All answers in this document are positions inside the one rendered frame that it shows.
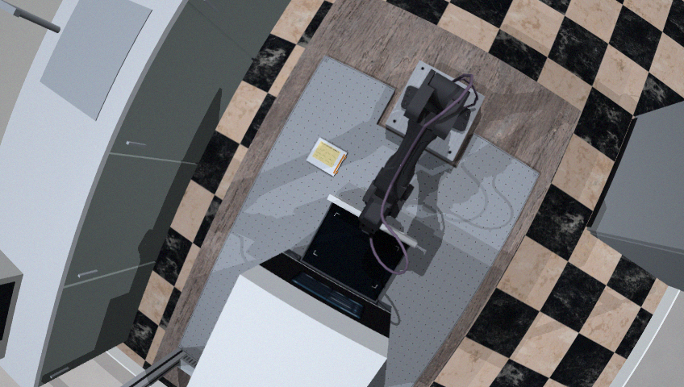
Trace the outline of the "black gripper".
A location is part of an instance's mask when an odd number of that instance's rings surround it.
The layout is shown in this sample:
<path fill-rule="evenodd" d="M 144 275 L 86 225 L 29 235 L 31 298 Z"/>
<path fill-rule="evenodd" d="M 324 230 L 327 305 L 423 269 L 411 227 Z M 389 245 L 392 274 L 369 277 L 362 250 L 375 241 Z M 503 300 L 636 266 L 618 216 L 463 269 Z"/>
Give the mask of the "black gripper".
<path fill-rule="evenodd" d="M 362 199 L 362 201 L 365 202 L 365 204 L 367 204 L 367 202 L 369 201 L 369 198 L 370 198 L 372 192 L 374 191 L 374 189 L 377 188 L 376 186 L 373 185 L 373 182 L 374 182 L 374 180 L 372 181 L 371 185 L 370 185 L 369 188 L 367 189 L 367 191 L 366 191 L 366 193 L 365 193 L 365 195 L 364 195 L 364 197 L 363 197 L 363 199 Z M 395 208 L 393 209 L 393 211 L 392 211 L 392 213 L 391 213 L 391 215 L 390 215 L 391 217 L 397 218 L 398 213 L 399 213 L 399 211 L 402 209 L 402 206 L 403 206 L 404 202 L 405 202 L 405 200 L 402 200 L 402 202 L 401 202 L 401 201 L 398 201 L 398 202 L 397 202 Z"/>

